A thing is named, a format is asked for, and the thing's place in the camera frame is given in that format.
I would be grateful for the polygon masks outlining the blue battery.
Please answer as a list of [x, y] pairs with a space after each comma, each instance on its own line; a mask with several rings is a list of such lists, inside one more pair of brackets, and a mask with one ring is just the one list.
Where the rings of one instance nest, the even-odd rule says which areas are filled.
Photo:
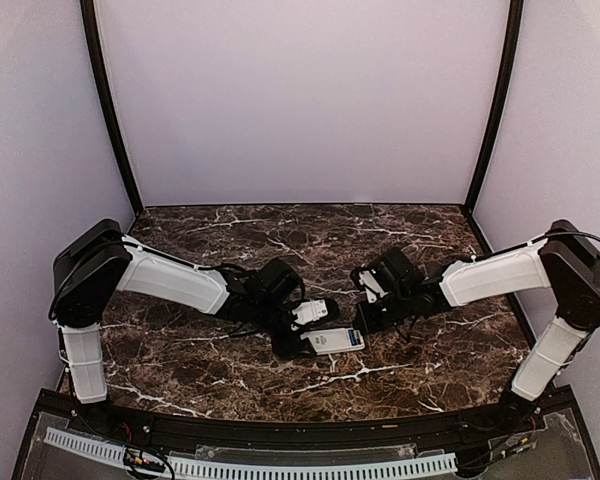
[[364, 337], [360, 333], [359, 330], [348, 329], [347, 335], [349, 339], [350, 346], [355, 349], [363, 349], [365, 346]]

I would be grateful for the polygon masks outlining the white remote control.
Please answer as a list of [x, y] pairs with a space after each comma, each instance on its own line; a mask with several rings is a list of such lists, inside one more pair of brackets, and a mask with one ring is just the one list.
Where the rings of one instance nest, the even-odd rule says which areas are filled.
[[307, 339], [316, 355], [329, 355], [364, 350], [350, 346], [347, 330], [350, 328], [334, 328], [313, 330], [303, 333], [300, 338]]

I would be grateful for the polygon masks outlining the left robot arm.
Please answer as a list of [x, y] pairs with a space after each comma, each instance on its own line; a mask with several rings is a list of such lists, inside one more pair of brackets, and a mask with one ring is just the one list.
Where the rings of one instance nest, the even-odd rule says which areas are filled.
[[148, 247], [123, 234], [111, 219], [98, 222], [62, 251], [53, 263], [54, 297], [48, 317], [62, 332], [81, 417], [100, 436], [121, 427], [110, 406], [103, 365], [100, 323], [116, 291], [144, 294], [191, 307], [269, 334], [275, 354], [292, 356], [303, 334], [326, 314], [324, 301], [300, 297], [300, 276], [273, 259], [259, 270], [223, 263], [201, 266]]

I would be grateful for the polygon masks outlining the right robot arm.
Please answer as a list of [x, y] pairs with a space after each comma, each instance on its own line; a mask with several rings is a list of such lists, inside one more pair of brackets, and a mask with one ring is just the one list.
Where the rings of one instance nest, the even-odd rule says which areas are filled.
[[457, 260], [426, 275], [398, 248], [354, 269], [351, 279], [365, 293], [353, 326], [364, 335], [410, 319], [429, 318], [478, 300], [518, 291], [549, 289], [557, 302], [553, 319], [510, 380], [509, 394], [490, 413], [501, 434], [529, 416], [553, 378], [600, 327], [600, 238], [567, 220], [508, 249]]

